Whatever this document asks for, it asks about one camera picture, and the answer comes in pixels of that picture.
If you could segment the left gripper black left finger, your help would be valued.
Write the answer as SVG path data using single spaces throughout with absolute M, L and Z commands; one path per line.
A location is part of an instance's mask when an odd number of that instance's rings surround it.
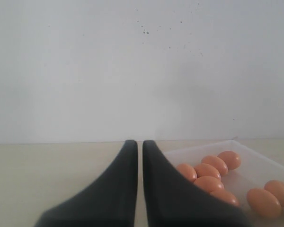
M 37 227 L 132 227 L 138 184 L 138 146 L 124 142 L 109 167 L 87 188 L 45 211 Z

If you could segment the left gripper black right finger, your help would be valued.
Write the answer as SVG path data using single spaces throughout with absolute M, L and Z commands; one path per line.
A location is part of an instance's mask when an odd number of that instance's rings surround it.
M 156 142 L 142 144 L 143 187 L 150 227 L 250 227 L 238 207 L 202 191 L 165 158 Z

